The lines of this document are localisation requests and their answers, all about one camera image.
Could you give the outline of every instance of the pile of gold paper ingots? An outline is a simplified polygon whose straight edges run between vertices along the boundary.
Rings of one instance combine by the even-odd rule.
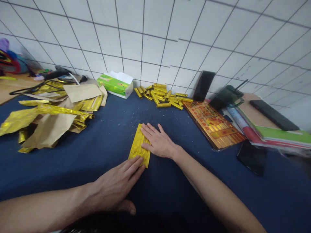
[[[68,96],[63,90],[63,85],[58,82],[56,89],[55,86],[44,85],[38,93],[35,92],[31,95],[35,97],[41,93],[52,93],[57,88],[62,89],[62,91],[58,91],[59,95],[57,98],[19,101],[24,106],[36,107],[11,112],[10,116],[0,127],[0,136],[18,131],[18,143],[23,143],[19,152],[29,153],[34,148],[55,147],[57,140],[66,131],[80,133],[85,129],[86,120],[94,117],[92,113],[98,111],[100,106],[105,106],[104,101],[106,101],[106,97],[103,101],[104,103],[102,103],[102,100],[103,96],[107,95],[107,92],[100,89],[103,92],[102,95],[72,103],[69,98],[66,98]],[[29,136],[28,126],[31,123],[38,126],[33,134]]]
[[[134,88],[134,90],[140,99],[145,97],[150,101],[154,101],[158,108],[174,106],[179,110],[183,110],[183,101],[193,102],[193,99],[186,98],[188,96],[187,94],[172,94],[171,90],[167,91],[166,85],[164,84],[154,83],[149,87],[144,88],[140,86]]]

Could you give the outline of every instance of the grout line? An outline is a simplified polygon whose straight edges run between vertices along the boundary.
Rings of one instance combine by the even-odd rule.
[[[175,0],[174,0],[174,2],[173,2],[173,6],[172,6],[171,17],[169,18],[169,23],[168,23],[167,33],[166,33],[166,39],[165,39],[165,43],[164,43],[164,48],[163,48],[163,53],[162,53],[162,58],[161,58],[161,63],[160,63],[160,69],[159,69],[159,73],[158,73],[158,78],[156,79],[156,83],[158,83],[158,80],[159,80],[159,75],[160,75],[160,70],[161,70],[161,65],[162,65],[164,50],[165,50],[165,46],[166,46],[166,41],[167,41],[167,35],[168,35],[168,31],[169,31],[169,26],[170,26],[170,24],[171,24],[171,19],[172,19],[172,15],[173,15],[174,5],[175,5]]]
[[[118,10],[117,10],[117,2],[116,2],[116,0],[114,0],[114,4],[116,6],[116,15],[117,15],[117,23],[118,23],[118,31],[119,31],[119,41],[120,41],[120,50],[121,50],[121,58],[122,58],[122,67],[123,67],[123,73],[124,73],[123,54],[122,54],[122,45],[121,45],[121,36],[120,36],[119,18],[118,18]]]
[[[96,33],[96,37],[97,37],[97,40],[98,40],[100,52],[101,52],[101,55],[102,55],[102,57],[103,57],[104,64],[105,64],[105,68],[106,68],[106,71],[107,71],[107,66],[106,66],[106,63],[105,63],[105,59],[104,59],[103,51],[102,51],[102,49],[101,49],[101,45],[100,45],[100,42],[99,42],[99,38],[98,38],[98,35],[97,35],[97,31],[96,31],[96,27],[95,27],[95,24],[94,24],[94,20],[93,20],[91,8],[90,8],[90,5],[89,5],[89,3],[88,3],[88,0],[86,0],[86,2],[87,2],[88,9],[89,9],[89,11],[90,11],[90,14],[91,14],[91,19],[92,19],[93,26],[94,26],[94,30],[95,30],[95,33]]]

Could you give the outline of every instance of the smartphone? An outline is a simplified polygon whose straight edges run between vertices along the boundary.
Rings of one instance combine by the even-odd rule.
[[[248,140],[243,142],[237,155],[237,159],[258,176],[264,174],[266,158],[267,150],[256,148]]]

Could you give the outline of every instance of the finger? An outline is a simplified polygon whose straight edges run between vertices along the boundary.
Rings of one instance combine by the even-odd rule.
[[[125,175],[128,177],[131,177],[135,171],[137,171],[137,169],[139,168],[139,166],[142,164],[142,162],[144,161],[143,157],[139,157],[139,159],[128,168],[128,170],[126,170]]]
[[[139,169],[135,172],[134,175],[132,175],[132,177],[129,180],[129,184],[131,186],[131,188],[134,186],[134,184],[136,184],[136,182],[138,181],[138,179],[140,178],[140,176],[142,175],[143,171],[145,170],[146,166],[142,165],[141,167],[139,167]]]
[[[154,149],[154,148],[153,148],[152,145],[150,145],[150,144],[148,144],[148,143],[143,143],[143,144],[142,144],[142,148],[144,148],[144,149],[150,151],[151,153],[153,153],[153,149]]]
[[[150,123],[147,123],[147,126],[154,132],[154,133],[159,133],[159,131],[156,130]]]
[[[140,159],[140,156],[136,156],[132,159],[127,160],[126,163],[123,165],[122,170],[125,172],[139,159]]]
[[[129,200],[123,200],[115,209],[115,211],[127,211],[131,215],[136,214],[136,207],[133,202]]]

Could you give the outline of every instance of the table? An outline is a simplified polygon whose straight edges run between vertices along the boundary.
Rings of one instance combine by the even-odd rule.
[[[0,122],[11,111],[26,109],[19,96],[1,106]],[[128,158],[139,123],[160,123],[173,142],[218,176],[245,203],[268,232],[311,232],[311,185],[287,158],[269,152],[264,177],[236,159],[240,145],[215,152],[184,109],[156,108],[135,93],[127,100],[109,95],[80,134],[67,132],[53,149],[17,151],[18,133],[0,137],[0,200],[65,189],[96,180]],[[151,154],[128,199],[137,214],[181,213],[194,232],[220,232],[217,219],[169,159]]]

